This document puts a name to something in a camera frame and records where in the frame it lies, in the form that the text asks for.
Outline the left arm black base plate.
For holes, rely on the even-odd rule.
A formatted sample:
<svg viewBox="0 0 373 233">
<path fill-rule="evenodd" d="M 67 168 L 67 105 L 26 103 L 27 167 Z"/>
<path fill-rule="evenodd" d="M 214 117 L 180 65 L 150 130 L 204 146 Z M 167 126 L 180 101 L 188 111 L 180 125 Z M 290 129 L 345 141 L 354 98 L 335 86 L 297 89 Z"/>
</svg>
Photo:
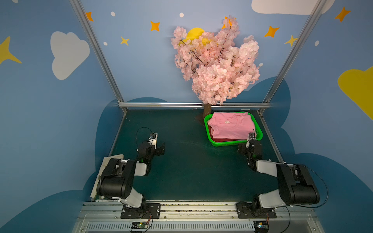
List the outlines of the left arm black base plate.
<svg viewBox="0 0 373 233">
<path fill-rule="evenodd" d="M 123 206 L 120 218 L 121 219 L 152 219 L 160 218 L 161 204 L 159 203 L 144 203 L 140 208 Z"/>
</svg>

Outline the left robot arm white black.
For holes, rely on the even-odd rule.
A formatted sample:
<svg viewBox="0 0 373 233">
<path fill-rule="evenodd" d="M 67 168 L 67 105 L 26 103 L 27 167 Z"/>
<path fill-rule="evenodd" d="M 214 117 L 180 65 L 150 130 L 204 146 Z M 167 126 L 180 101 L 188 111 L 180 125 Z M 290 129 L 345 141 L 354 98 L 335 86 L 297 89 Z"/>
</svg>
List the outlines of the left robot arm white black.
<svg viewBox="0 0 373 233">
<path fill-rule="evenodd" d="M 149 142 L 142 142 L 138 147 L 135 160 L 111 158 L 99 175 L 97 194 L 116 200 L 125 207 L 143 209 L 145 199 L 133 188 L 136 176 L 147 176 L 155 156 L 165 153 L 165 143 L 157 147 Z"/>
</svg>

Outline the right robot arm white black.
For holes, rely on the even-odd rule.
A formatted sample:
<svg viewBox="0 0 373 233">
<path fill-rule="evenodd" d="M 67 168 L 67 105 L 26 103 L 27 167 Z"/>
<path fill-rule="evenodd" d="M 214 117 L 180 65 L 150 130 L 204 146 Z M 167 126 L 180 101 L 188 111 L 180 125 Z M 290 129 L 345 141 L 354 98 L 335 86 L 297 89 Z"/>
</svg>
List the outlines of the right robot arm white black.
<svg viewBox="0 0 373 233">
<path fill-rule="evenodd" d="M 256 139 L 240 143 L 238 153 L 246 158 L 253 171 L 277 179 L 278 189 L 255 195 L 252 209 L 267 210 L 288 205 L 319 203 L 320 193 L 306 166 L 263 160 L 262 144 Z"/>
</svg>

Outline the pink t-shirt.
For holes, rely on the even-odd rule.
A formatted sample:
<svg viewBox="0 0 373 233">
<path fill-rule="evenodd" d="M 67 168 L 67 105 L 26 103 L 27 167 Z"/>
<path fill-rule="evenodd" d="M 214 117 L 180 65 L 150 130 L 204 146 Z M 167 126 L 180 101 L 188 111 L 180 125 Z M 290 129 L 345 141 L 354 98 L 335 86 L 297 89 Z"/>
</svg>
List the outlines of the pink t-shirt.
<svg viewBox="0 0 373 233">
<path fill-rule="evenodd" d="M 255 124 L 247 113 L 215 112 L 207 121 L 214 139 L 246 140 L 256 137 Z"/>
</svg>

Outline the dark red t-shirt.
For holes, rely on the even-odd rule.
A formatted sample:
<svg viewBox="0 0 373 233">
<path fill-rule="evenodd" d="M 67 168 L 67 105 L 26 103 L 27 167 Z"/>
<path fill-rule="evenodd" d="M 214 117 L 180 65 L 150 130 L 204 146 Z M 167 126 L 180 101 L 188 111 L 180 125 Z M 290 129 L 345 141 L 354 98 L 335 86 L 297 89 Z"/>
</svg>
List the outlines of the dark red t-shirt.
<svg viewBox="0 0 373 233">
<path fill-rule="evenodd" d="M 212 141 L 217 142 L 217 143 L 230 142 L 230 141 L 241 141 L 241 139 L 229 139 L 229 138 L 217 138 L 217 139 L 215 139 L 212 136 L 212 128 L 211 128 L 211 126 L 208 126 L 208 135 L 210 136 L 210 139 Z"/>
</svg>

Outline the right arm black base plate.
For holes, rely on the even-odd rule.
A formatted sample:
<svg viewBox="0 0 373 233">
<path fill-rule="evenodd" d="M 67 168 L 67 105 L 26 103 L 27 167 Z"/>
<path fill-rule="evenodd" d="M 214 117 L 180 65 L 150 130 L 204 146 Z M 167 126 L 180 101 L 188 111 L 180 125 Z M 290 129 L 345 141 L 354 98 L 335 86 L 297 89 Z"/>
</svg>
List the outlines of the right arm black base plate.
<svg viewBox="0 0 373 233">
<path fill-rule="evenodd" d="M 274 209 L 263 208 L 258 203 L 238 202 L 236 203 L 239 218 L 277 218 Z"/>
</svg>

